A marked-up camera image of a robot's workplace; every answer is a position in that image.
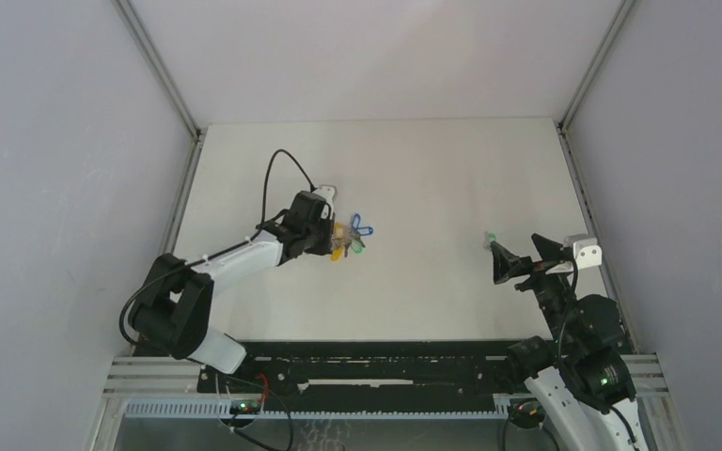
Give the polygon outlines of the keyring with coloured keys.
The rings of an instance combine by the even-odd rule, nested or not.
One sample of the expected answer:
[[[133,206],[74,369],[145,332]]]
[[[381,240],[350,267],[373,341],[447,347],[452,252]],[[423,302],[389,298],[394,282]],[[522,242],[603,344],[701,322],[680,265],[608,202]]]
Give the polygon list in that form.
[[[361,254],[366,249],[364,238],[374,234],[371,225],[365,225],[360,213],[354,213],[348,224],[335,222],[333,226],[330,259],[339,261],[349,256],[350,252]]]

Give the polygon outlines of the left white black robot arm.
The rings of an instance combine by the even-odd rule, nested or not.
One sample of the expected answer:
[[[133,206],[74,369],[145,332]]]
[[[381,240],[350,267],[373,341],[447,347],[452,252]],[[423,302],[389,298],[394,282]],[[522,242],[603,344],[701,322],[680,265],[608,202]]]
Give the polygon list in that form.
[[[255,382],[255,365],[242,343],[210,325],[212,301],[246,276],[279,267],[301,255],[332,253],[335,225],[333,185],[298,193],[289,208],[263,221],[241,243],[188,263],[167,253],[157,257],[143,286],[121,314],[149,346],[178,360],[220,372],[235,392]]]

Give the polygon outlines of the green tagged single key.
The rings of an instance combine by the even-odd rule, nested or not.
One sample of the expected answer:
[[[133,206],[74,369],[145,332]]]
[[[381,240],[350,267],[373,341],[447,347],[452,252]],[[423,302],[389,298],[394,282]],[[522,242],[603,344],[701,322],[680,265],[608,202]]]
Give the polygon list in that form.
[[[493,232],[486,232],[484,234],[484,244],[483,246],[485,248],[490,248],[491,244],[497,241],[497,236]]]

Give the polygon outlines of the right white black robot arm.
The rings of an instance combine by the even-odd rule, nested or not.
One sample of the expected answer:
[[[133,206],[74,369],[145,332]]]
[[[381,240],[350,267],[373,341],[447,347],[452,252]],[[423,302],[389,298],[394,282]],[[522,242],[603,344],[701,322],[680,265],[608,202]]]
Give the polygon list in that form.
[[[508,348],[507,382],[528,391],[510,409],[509,423],[543,422],[558,447],[568,450],[644,450],[636,386],[621,355],[626,341],[617,303],[600,294],[579,296],[580,273],[603,263],[596,238],[572,235],[562,242],[531,237],[539,256],[520,257],[494,236],[487,247],[493,281],[513,282],[532,293],[552,338],[524,339]]]

